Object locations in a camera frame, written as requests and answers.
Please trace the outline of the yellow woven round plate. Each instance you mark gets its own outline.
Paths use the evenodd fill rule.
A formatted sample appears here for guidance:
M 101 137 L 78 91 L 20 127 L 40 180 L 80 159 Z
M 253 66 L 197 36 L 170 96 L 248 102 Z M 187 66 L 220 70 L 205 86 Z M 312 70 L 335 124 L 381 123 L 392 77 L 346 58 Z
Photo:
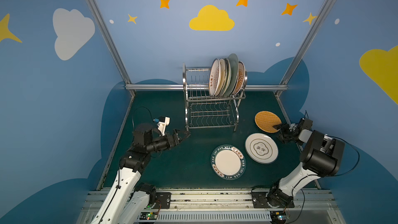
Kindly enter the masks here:
M 281 119 L 269 111 L 261 111 L 255 115 L 255 123 L 262 131 L 267 133 L 276 133 L 279 131 L 275 126 L 282 124 Z

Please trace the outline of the white plate black cloud line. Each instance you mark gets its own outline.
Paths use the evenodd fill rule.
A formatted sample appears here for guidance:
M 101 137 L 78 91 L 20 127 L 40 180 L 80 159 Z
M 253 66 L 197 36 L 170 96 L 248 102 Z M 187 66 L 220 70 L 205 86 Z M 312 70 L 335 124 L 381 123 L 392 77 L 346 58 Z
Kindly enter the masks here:
M 248 136 L 245 141 L 245 149 L 250 158 L 260 164 L 273 163 L 279 154 L 275 141 L 261 133 Z

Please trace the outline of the chrome wire dish rack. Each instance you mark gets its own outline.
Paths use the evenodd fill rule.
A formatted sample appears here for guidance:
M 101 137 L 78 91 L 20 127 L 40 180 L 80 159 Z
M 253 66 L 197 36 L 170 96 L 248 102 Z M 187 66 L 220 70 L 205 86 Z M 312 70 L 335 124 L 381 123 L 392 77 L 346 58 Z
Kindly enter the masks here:
M 242 89 L 236 95 L 210 96 L 208 90 L 210 68 L 182 67 L 186 130 L 232 128 L 239 124 L 239 106 L 246 98 L 247 74 Z

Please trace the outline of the white plate dark lettered rim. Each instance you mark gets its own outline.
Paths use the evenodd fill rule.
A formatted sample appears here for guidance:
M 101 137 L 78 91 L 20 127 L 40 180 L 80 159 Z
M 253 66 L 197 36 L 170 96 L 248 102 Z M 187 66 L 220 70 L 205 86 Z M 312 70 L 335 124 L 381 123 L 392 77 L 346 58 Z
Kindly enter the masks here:
M 246 171 L 243 153 L 232 145 L 221 145 L 214 149 L 210 157 L 213 171 L 222 179 L 236 180 Z

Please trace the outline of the orange sunburst plate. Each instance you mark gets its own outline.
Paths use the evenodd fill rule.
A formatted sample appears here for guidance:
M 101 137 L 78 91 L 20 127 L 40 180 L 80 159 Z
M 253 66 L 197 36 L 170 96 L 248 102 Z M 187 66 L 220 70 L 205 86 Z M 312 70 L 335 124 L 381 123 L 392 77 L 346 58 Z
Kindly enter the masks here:
M 242 89 L 243 87 L 243 83 L 245 80 L 245 66 L 243 64 L 243 62 L 239 61 L 238 62 L 238 76 L 237 76 L 237 81 L 236 81 L 236 85 L 235 85 L 235 89 L 233 91 L 233 95 L 236 95 L 239 93 L 239 91 Z
M 221 74 L 220 74 L 220 61 L 215 59 L 212 63 L 210 74 L 209 74 L 209 95 L 215 96 L 220 86 Z

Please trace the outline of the cream floral plate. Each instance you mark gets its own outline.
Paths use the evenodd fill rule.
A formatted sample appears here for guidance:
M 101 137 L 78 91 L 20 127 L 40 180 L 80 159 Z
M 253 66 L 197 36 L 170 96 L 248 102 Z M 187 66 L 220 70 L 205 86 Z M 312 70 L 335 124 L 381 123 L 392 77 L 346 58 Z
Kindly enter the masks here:
M 220 62 L 220 84 L 216 91 L 216 96 L 221 95 L 221 90 L 224 86 L 225 79 L 226 79 L 226 72 L 227 72 L 227 66 L 226 66 L 225 59 L 220 59 L 219 62 Z

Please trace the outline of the pale green flower plate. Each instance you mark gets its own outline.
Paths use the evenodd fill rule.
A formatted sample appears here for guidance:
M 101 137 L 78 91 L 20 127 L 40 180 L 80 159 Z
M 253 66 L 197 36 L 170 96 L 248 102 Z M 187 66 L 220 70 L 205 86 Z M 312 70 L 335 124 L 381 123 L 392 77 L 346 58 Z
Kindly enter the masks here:
M 228 87 L 230 85 L 230 81 L 231 81 L 231 63 L 230 60 L 228 58 L 225 58 L 225 64 L 226 64 L 226 78 L 225 78 L 225 84 L 222 90 L 222 96 L 227 96 L 227 90 Z

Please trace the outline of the large pale green plate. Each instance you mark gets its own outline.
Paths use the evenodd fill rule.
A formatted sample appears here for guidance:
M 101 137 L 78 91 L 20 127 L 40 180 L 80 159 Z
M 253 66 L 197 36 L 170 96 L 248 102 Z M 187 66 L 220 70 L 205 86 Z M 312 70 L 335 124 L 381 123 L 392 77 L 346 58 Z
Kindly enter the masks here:
M 230 83 L 229 86 L 227 87 L 227 90 L 224 94 L 224 96 L 229 96 L 232 94 L 232 92 L 235 89 L 235 85 L 237 82 L 237 78 L 238 78 L 238 57 L 236 54 L 230 54 L 228 56 L 228 60 L 230 62 L 230 75 L 231 75 L 231 79 L 230 79 Z

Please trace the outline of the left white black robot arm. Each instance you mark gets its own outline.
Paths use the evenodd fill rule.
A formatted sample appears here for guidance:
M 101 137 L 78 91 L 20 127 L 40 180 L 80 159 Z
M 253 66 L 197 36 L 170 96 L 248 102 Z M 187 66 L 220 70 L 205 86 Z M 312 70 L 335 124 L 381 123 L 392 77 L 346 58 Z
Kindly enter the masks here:
M 151 155 L 179 145 L 189 135 L 188 131 L 176 129 L 165 132 L 165 127 L 155 128 L 150 123 L 136 127 L 132 146 L 120 159 L 114 183 L 91 223 L 132 224 L 137 221 L 146 207 L 155 204 L 155 186 L 138 182 Z

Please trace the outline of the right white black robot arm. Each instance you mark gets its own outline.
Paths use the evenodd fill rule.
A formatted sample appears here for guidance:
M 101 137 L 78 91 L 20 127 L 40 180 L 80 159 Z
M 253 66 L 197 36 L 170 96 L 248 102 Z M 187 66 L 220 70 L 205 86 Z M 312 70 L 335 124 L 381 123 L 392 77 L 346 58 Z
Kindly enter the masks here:
M 307 184 L 322 177 L 335 176 L 341 166 L 345 143 L 312 129 L 313 121 L 302 118 L 296 124 L 278 124 L 282 143 L 294 141 L 304 145 L 298 166 L 273 184 L 266 195 L 272 208 L 294 207 L 293 198 Z

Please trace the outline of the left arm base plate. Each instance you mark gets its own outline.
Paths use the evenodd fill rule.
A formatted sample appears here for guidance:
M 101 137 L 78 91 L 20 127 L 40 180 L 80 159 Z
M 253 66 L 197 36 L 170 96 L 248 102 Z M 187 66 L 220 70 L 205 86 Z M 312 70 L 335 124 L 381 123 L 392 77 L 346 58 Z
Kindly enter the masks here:
M 157 192 L 149 195 L 149 203 L 145 209 L 169 209 L 171 205 L 170 192 Z

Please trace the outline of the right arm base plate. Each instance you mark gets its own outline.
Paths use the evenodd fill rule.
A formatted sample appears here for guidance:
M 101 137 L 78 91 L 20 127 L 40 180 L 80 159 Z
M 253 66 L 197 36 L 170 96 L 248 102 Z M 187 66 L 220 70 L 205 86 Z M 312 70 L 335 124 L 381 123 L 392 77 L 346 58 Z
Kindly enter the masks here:
M 254 208 L 294 208 L 293 197 L 280 190 L 273 192 L 252 192 Z

